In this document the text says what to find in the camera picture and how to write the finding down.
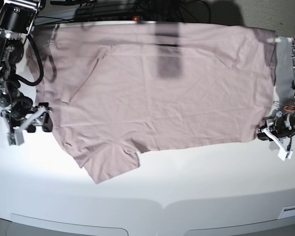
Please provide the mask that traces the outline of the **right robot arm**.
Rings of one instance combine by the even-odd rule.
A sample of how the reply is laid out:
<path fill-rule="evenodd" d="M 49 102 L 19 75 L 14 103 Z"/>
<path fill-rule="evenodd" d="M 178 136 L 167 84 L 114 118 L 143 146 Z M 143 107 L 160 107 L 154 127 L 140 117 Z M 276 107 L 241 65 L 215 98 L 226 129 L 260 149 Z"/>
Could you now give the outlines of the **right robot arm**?
<path fill-rule="evenodd" d="M 44 132 L 53 129 L 49 104 L 34 106 L 33 100 L 19 90 L 21 83 L 37 86 L 44 76 L 39 51 L 30 33 L 45 4 L 44 0 L 5 0 L 0 10 L 0 115 L 8 128 L 9 145 L 23 144 L 24 130 L 34 133 L 38 126 Z M 34 51 L 39 68 L 39 77 L 34 82 L 16 73 L 16 65 L 23 58 L 26 41 Z"/>

